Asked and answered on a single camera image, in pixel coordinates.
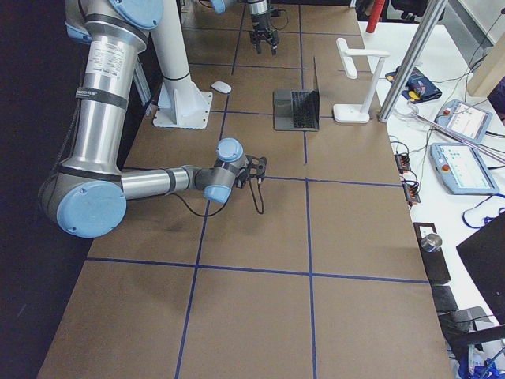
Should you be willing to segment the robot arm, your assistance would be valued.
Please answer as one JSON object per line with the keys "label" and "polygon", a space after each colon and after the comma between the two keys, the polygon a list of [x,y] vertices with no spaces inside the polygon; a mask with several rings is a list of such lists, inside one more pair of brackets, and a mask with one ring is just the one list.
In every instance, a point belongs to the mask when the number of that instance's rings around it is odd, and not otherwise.
{"label": "robot arm", "polygon": [[229,8],[239,3],[245,3],[252,22],[252,30],[249,31],[249,39],[256,49],[256,53],[260,54],[262,52],[261,43],[265,42],[269,46],[271,54],[276,55],[279,45],[279,32],[273,25],[271,18],[272,14],[278,9],[272,6],[269,1],[211,0],[210,3],[216,14],[223,14]]}
{"label": "robot arm", "polygon": [[138,56],[155,46],[163,87],[155,124],[203,129],[212,95],[193,82],[174,1],[68,1],[71,39],[89,46],[84,79],[76,91],[77,134],[70,156],[42,188],[43,211],[65,232],[104,235],[122,221],[129,200],[200,190],[220,204],[245,177],[250,159],[233,138],[222,139],[209,169],[186,165],[120,171],[122,128],[136,77]]}

